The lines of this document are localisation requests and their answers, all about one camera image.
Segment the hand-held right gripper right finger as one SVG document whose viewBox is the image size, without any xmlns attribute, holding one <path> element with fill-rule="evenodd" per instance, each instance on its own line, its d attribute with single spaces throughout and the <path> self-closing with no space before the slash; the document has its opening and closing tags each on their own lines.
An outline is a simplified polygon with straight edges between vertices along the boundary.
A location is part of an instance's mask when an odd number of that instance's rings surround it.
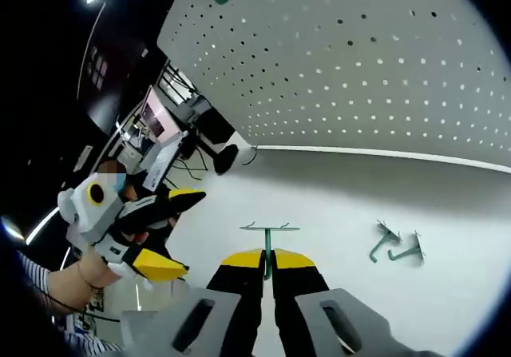
<svg viewBox="0 0 511 357">
<path fill-rule="evenodd" d="M 272 252 L 275 323 L 286 356 L 403 356 L 389 322 L 341 288 L 330 289 L 314 262 Z"/>
</svg>

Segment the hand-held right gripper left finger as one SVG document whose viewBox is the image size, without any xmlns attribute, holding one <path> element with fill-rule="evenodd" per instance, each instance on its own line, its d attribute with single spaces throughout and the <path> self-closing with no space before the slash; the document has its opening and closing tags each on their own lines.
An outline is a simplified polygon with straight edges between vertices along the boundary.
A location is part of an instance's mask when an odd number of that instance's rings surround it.
<svg viewBox="0 0 511 357">
<path fill-rule="evenodd" d="M 159 311 L 121 317 L 120 356 L 251 356 L 261 320 L 264 250 L 222 261 L 206 288 L 192 288 Z"/>
</svg>

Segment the person's left hand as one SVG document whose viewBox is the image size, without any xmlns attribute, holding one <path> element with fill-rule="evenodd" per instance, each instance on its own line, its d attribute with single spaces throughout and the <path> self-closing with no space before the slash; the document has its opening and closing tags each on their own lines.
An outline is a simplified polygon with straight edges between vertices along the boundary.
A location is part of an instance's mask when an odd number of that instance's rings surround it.
<svg viewBox="0 0 511 357">
<path fill-rule="evenodd" d="M 107 287 L 122 279 L 122 276 L 113 272 L 93 248 L 84 253 L 79 261 L 79 268 L 85 280 L 96 288 Z"/>
</svg>

